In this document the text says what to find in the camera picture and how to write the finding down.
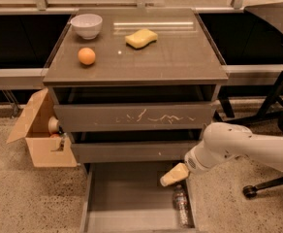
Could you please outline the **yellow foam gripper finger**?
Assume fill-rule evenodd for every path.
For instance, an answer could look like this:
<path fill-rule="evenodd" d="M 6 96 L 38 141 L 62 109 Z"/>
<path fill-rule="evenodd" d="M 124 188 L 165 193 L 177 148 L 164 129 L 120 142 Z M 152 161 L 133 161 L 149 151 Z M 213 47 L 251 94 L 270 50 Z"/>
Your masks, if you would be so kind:
<path fill-rule="evenodd" d="M 187 166 L 184 163 L 178 163 L 160 179 L 160 183 L 162 186 L 168 186 L 183 181 L 188 177 L 189 169 Z"/>

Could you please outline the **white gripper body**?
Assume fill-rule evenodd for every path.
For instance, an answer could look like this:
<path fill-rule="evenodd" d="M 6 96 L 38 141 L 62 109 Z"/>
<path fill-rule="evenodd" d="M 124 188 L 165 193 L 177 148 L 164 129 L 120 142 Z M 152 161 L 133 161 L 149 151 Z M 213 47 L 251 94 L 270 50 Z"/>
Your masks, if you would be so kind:
<path fill-rule="evenodd" d="M 196 145 L 184 156 L 184 163 L 193 174 L 207 172 L 211 168 L 211 154 L 203 145 Z"/>

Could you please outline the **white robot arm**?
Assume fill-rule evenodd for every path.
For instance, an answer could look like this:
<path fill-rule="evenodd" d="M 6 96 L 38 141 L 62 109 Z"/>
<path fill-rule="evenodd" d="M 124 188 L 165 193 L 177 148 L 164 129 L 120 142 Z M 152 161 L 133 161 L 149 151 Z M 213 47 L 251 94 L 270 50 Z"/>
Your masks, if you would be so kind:
<path fill-rule="evenodd" d="M 211 123 L 202 140 L 161 179 L 162 186 L 201 174 L 236 156 L 247 156 L 283 173 L 283 137 L 254 134 L 249 128 L 225 122 Z"/>

